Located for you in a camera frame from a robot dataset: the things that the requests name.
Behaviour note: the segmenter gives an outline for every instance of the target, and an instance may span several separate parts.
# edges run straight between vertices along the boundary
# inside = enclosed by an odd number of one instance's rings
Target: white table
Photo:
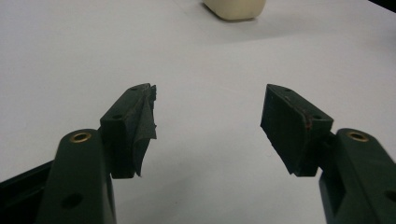
[[[260,128],[289,87],[396,158],[396,14],[365,0],[268,0],[220,21],[200,0],[1,1],[0,181],[129,87],[158,86],[143,177],[115,180],[119,223],[325,223],[317,177],[290,176]]]

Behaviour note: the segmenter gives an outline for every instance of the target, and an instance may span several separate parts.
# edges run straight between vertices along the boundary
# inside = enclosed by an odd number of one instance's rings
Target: white surface
[[[220,21],[199,0],[1,1],[0,180],[158,86],[143,178],[114,181],[119,223],[325,223],[318,176],[287,173],[259,127],[289,87],[396,158],[396,14],[364,0],[268,0]]]

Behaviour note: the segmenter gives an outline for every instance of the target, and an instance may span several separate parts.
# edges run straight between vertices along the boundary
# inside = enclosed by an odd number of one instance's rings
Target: brass insert
[[[359,142],[369,141],[369,138],[363,133],[350,132],[347,135],[355,141],[359,141]]]
[[[70,138],[72,143],[82,143],[90,139],[92,135],[90,133],[76,133]]]

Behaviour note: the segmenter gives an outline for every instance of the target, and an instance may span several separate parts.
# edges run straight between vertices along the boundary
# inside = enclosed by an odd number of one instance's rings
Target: screw hole
[[[387,190],[385,191],[385,196],[387,196],[388,199],[396,203],[396,191],[394,190]]]
[[[72,193],[62,200],[63,209],[73,209],[82,202],[82,195],[79,193]]]
[[[355,141],[359,141],[359,142],[368,142],[369,141],[369,138],[362,133],[350,132],[347,135]]]
[[[70,138],[72,143],[82,143],[91,138],[90,133],[76,133]]]
[[[113,116],[113,119],[121,119],[122,118],[122,115],[115,115],[115,116]]]

